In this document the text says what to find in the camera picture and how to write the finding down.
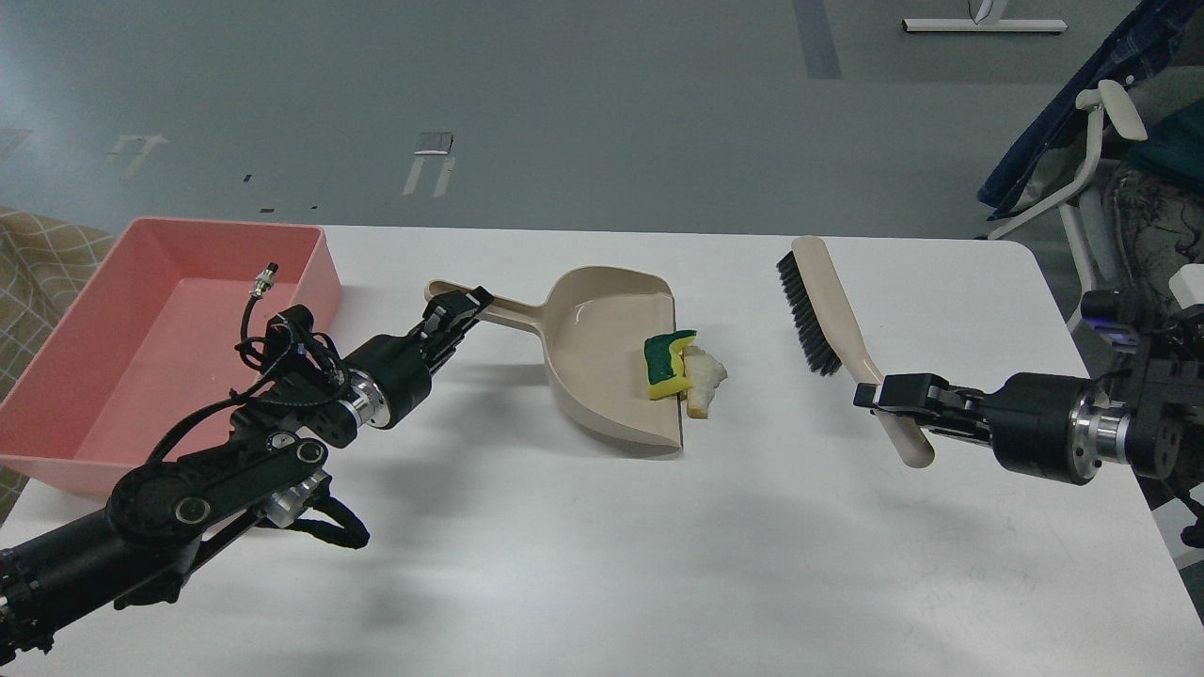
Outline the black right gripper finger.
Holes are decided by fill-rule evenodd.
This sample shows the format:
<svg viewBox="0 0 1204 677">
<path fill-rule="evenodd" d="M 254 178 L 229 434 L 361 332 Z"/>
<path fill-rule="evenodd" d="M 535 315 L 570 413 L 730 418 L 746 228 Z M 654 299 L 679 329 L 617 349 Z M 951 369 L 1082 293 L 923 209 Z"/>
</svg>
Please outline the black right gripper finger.
<svg viewBox="0 0 1204 677">
<path fill-rule="evenodd" d="M 940 434 L 944 437 L 981 447 L 990 447 L 990 443 L 992 443 L 992 432 L 990 431 L 988 422 L 973 411 L 946 410 L 937 412 L 920 410 L 916 412 L 905 412 L 903 417 L 914 420 L 926 432 Z"/>
<path fill-rule="evenodd" d="M 881 383 L 858 383 L 854 406 L 909 418 L 976 418 L 982 390 L 954 385 L 938 373 L 887 373 Z"/>
</svg>

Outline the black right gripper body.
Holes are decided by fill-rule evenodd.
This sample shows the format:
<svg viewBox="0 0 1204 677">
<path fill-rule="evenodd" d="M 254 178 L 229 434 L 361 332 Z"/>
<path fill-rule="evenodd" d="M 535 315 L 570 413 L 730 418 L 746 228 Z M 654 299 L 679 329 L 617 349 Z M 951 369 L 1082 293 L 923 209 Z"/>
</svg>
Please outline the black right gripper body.
<svg viewBox="0 0 1204 677">
<path fill-rule="evenodd" d="M 1131 463 L 1131 416 L 1091 379 L 1014 373 L 982 399 L 982 420 L 997 463 L 1015 473 L 1081 487 L 1102 464 Z"/>
</svg>

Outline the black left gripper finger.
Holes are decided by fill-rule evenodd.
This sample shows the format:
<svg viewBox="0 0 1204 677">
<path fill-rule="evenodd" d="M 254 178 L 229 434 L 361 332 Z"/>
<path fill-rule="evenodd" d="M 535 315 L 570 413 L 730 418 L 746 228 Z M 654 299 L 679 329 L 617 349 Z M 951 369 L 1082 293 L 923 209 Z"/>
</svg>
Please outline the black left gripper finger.
<svg viewBox="0 0 1204 677">
<path fill-rule="evenodd" d="M 441 292 L 427 301 L 421 314 L 421 338 L 464 338 L 490 306 L 490 292 Z"/>
<path fill-rule="evenodd" d="M 492 294 L 438 294 L 429 301 L 421 320 L 421 361 L 431 376 L 452 359 L 494 300 Z"/>
</svg>

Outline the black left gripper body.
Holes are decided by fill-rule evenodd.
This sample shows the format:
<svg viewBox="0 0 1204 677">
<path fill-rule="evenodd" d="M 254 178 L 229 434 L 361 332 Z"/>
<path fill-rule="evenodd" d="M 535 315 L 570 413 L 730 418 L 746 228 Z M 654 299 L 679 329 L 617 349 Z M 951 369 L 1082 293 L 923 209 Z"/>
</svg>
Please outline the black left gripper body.
<svg viewBox="0 0 1204 677">
<path fill-rule="evenodd" d="M 353 371 L 373 382 L 367 424 L 391 429 L 433 389 L 433 373 L 418 336 L 374 335 L 344 360 Z"/>
</svg>

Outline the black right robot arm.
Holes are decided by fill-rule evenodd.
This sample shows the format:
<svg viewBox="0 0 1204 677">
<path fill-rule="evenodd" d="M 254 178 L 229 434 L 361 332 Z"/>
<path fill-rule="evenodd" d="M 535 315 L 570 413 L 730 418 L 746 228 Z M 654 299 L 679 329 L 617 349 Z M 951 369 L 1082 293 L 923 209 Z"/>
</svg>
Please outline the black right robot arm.
<svg viewBox="0 0 1204 677">
<path fill-rule="evenodd" d="M 1084 487 L 1106 463 L 1157 479 L 1196 517 L 1202 502 L 1171 477 L 1202 442 L 1202 305 L 1161 314 L 1137 292 L 1088 292 L 1081 317 L 1117 352 L 1096 379 L 1013 373 L 996 392 L 938 373 L 860 382 L 854 404 L 992 451 L 1001 467 Z"/>
</svg>

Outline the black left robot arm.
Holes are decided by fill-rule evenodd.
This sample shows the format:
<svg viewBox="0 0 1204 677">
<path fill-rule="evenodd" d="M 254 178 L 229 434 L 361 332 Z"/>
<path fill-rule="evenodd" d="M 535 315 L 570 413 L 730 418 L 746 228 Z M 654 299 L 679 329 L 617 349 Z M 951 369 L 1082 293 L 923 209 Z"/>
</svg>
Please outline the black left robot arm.
<svg viewBox="0 0 1204 677">
<path fill-rule="evenodd" d="M 235 347 L 254 385 L 178 420 L 102 510 L 2 551 L 4 663 L 52 650 L 57 630 L 104 605 L 175 604 L 191 573 L 252 528 L 366 547 L 367 528 L 332 496 L 327 455 L 417 408 L 495 298 L 482 287 L 439 292 L 407 334 L 373 336 L 344 357 L 302 305 L 249 335 L 276 273 L 268 264 L 255 278 Z"/>
</svg>

